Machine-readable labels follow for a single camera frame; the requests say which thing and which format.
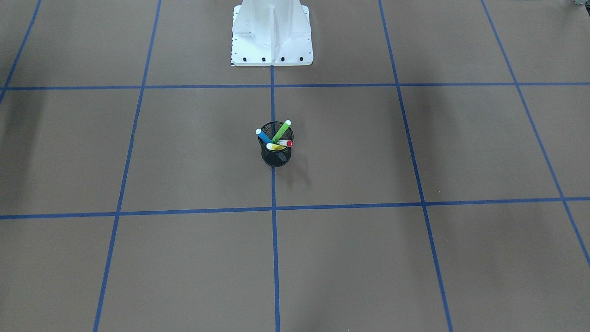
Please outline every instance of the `white mounting plate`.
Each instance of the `white mounting plate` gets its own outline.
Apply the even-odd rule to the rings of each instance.
[[[241,5],[234,7],[235,22]],[[309,22],[309,8],[302,5]],[[310,35],[292,35],[286,43],[279,44],[273,58],[272,49],[260,44],[251,35],[233,35],[231,43],[232,66],[308,66],[313,62],[312,38]]]

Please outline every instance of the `black mesh pen cup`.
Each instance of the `black mesh pen cup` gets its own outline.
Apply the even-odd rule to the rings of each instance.
[[[260,129],[268,136],[268,138],[272,139],[282,125],[282,122],[272,121],[265,124]],[[293,131],[291,128],[288,128],[280,139],[292,141]],[[266,143],[264,143],[260,137],[258,138],[258,143],[260,143],[260,149],[262,150],[262,160],[264,160],[269,166],[280,167],[291,159],[291,148],[284,147],[284,149],[279,151],[271,151],[266,148]]]

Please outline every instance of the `marker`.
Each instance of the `marker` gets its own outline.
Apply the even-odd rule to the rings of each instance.
[[[270,138],[268,138],[268,136],[262,132],[262,129],[260,129],[260,128],[256,129],[256,135],[258,135],[258,137],[260,137],[260,139],[262,139],[262,141],[264,143],[266,143],[266,144],[272,143]]]
[[[284,147],[292,147],[293,146],[293,141],[291,140],[286,140],[286,139],[281,139],[277,142],[277,144],[282,145]]]
[[[278,142],[279,139],[281,139],[281,137],[283,136],[285,131],[287,131],[287,129],[289,129],[290,125],[291,125],[291,120],[286,120],[285,123],[283,123],[281,128],[278,130],[277,134],[273,137],[273,143],[276,143],[276,142]]]
[[[276,145],[276,144],[272,144],[272,143],[267,143],[266,148],[269,149],[270,151],[281,151],[281,150],[286,149],[285,147],[283,147],[281,145]]]

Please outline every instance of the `blue marker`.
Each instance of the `blue marker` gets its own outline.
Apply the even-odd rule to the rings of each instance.
[[[262,132],[262,129],[256,129],[256,135],[258,135],[258,137],[260,137],[260,139],[262,139],[265,144],[272,143],[270,138],[268,138],[268,136]]]

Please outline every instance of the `floor tile square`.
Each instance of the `floor tile square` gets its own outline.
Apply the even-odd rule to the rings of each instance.
[[[277,212],[281,331],[445,331],[422,209]]]
[[[313,64],[277,67],[277,84],[394,82],[377,1],[301,4],[309,7]]]
[[[112,217],[0,222],[0,330],[91,331]]]
[[[481,2],[385,0],[383,8],[400,82],[512,82]]]
[[[271,205],[271,170],[256,128],[270,89],[148,89],[123,210]]]
[[[394,87],[279,88],[276,119],[294,137],[278,205],[420,201]]]
[[[402,94],[426,201],[559,196],[513,86]]]
[[[590,86],[521,89],[563,194],[590,196]]]
[[[122,217],[100,331],[274,331],[272,229],[270,212]]]
[[[268,67],[231,65],[232,16],[241,1],[163,1],[148,84],[270,84]]]
[[[35,1],[8,0],[0,2],[0,86],[8,78],[22,39],[35,12]]]
[[[571,0],[486,1],[520,82],[588,82],[590,20]]]
[[[455,331],[590,329],[590,271],[561,202],[428,211]]]
[[[10,85],[141,84],[156,5],[43,1]]]
[[[0,214],[115,211],[137,90],[9,91]]]

